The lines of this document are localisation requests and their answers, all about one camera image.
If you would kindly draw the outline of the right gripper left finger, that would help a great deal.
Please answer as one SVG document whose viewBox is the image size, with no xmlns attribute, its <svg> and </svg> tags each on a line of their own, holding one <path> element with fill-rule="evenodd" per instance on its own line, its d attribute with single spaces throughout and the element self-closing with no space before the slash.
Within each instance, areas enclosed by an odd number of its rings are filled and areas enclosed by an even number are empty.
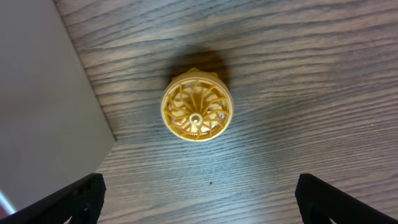
<svg viewBox="0 0 398 224">
<path fill-rule="evenodd" d="M 103 175 L 92 173 L 1 220 L 1 224 L 96 224 L 104 204 Z"/>
</svg>

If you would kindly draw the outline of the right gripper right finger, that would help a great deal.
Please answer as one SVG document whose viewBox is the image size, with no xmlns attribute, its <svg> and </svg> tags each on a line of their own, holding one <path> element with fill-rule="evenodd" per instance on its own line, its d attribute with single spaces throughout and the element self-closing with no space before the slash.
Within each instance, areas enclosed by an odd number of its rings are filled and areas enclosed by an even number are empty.
<svg viewBox="0 0 398 224">
<path fill-rule="evenodd" d="M 295 198 L 304 224 L 389 223 L 397 220 L 312 174 L 300 174 Z"/>
</svg>

